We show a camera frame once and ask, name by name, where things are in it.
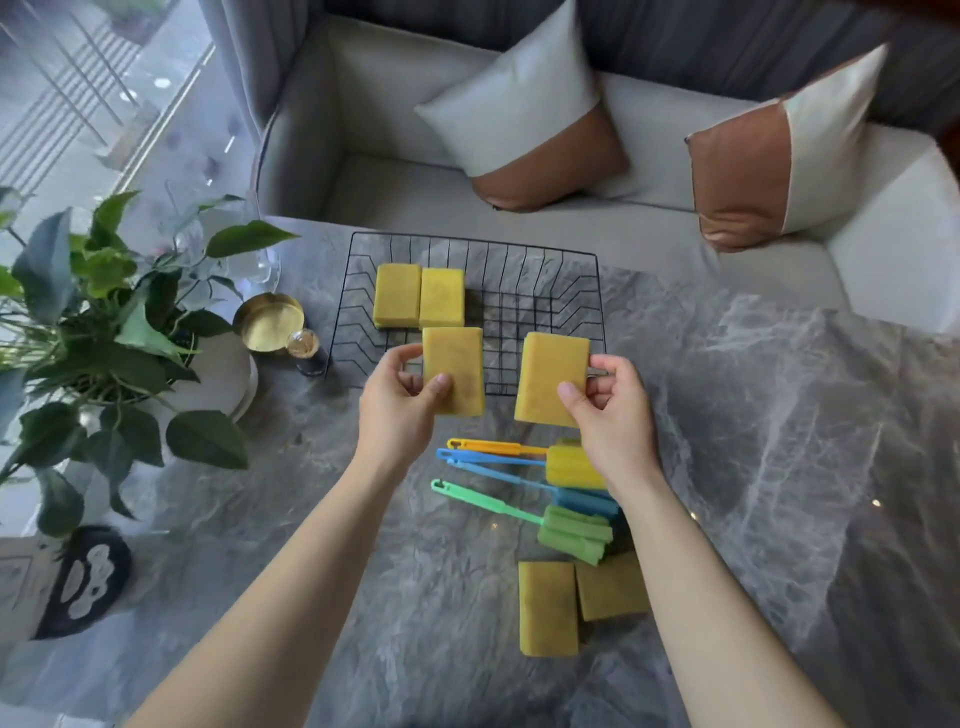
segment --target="yellow sponge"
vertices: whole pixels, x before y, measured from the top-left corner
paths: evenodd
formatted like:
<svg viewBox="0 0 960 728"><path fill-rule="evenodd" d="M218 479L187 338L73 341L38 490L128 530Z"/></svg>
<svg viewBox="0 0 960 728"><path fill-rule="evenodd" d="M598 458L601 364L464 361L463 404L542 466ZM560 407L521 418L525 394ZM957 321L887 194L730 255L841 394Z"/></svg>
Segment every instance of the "yellow sponge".
<svg viewBox="0 0 960 728"><path fill-rule="evenodd" d="M453 378L439 415L479 417L487 408L483 387L483 329L425 328L423 381L447 373Z"/></svg>
<svg viewBox="0 0 960 728"><path fill-rule="evenodd" d="M636 554L608 556L599 566L577 562L577 592L584 621L650 611L650 597Z"/></svg>
<svg viewBox="0 0 960 728"><path fill-rule="evenodd" d="M420 325L420 266L384 263L376 269L373 325L377 328L416 328Z"/></svg>
<svg viewBox="0 0 960 728"><path fill-rule="evenodd" d="M559 442L546 452L546 481L561 488L607 490L580 443Z"/></svg>
<svg viewBox="0 0 960 728"><path fill-rule="evenodd" d="M572 657L580 651L573 564L521 561L520 652L527 657Z"/></svg>
<svg viewBox="0 0 960 728"><path fill-rule="evenodd" d="M459 268L425 268L420 277L420 328L464 324L464 272Z"/></svg>
<svg viewBox="0 0 960 728"><path fill-rule="evenodd" d="M523 340L514 419L576 427L577 423L557 395L557 385L571 381L583 392L587 386L589 358L589 339L539 331L528 333Z"/></svg>

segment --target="sofa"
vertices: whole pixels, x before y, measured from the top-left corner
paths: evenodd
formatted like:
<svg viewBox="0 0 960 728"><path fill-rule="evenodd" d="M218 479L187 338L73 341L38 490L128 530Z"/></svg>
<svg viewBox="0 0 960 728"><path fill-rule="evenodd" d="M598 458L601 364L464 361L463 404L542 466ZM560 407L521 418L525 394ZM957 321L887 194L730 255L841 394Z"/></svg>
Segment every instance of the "sofa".
<svg viewBox="0 0 960 728"><path fill-rule="evenodd" d="M684 138L755 103L598 73L631 160L630 191L611 181L537 212L506 212L474 194L414 113L494 58L345 17L314 21L254 165L260 213L590 252L666 281L960 333L960 191L931 137L867 125L854 214L718 254L693 212Z"/></svg>

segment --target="hand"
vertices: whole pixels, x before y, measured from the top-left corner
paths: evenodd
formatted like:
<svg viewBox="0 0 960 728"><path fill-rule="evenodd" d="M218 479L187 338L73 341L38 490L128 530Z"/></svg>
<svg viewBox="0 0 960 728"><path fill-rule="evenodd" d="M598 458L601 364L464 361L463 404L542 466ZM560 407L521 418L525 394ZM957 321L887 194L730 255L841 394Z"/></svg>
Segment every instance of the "hand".
<svg viewBox="0 0 960 728"><path fill-rule="evenodd" d="M450 375L424 386L403 365L423 354L421 344L390 349L360 396L360 437L354 462L403 477L433 437L437 405L450 389Z"/></svg>
<svg viewBox="0 0 960 728"><path fill-rule="evenodd" d="M662 476L657 430L643 382L628 359L594 354L590 366L610 373L588 379L585 393L563 382L557 394L580 427L587 457L621 501L641 481Z"/></svg>

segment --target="yellow handle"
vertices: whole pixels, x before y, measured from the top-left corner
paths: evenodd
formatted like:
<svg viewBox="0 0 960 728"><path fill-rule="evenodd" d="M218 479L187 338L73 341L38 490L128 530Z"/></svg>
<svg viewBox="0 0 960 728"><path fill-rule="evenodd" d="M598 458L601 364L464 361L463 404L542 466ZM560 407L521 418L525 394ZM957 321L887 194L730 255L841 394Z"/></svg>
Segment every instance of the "yellow handle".
<svg viewBox="0 0 960 728"><path fill-rule="evenodd" d="M549 448L533 448L520 443L497 443L492 440L465 440L454 437L446 441L448 449L465 449L471 452L485 452L489 455L545 455Z"/></svg>

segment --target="marble table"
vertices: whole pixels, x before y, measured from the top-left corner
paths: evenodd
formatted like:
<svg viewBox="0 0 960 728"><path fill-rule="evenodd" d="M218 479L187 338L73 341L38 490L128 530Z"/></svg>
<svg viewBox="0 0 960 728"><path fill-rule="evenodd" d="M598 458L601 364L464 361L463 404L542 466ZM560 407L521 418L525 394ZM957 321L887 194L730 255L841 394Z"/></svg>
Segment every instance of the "marble table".
<svg viewBox="0 0 960 728"><path fill-rule="evenodd" d="M280 220L280 289L330 331L352 229ZM960 344L850 313L664 287L601 269L607 347L651 392L668 479L851 726L960 724ZM3 655L0 700L132 711L269 562L350 459L358 391L264 360L246 472L138 472L137 570L93 629ZM547 444L490 400L453 435ZM581 655L517 648L516 561L535 529L437 497L429 455L394 498L311 726L687 724L649 617L594 625ZM537 494L481 487L521 507Z"/></svg>

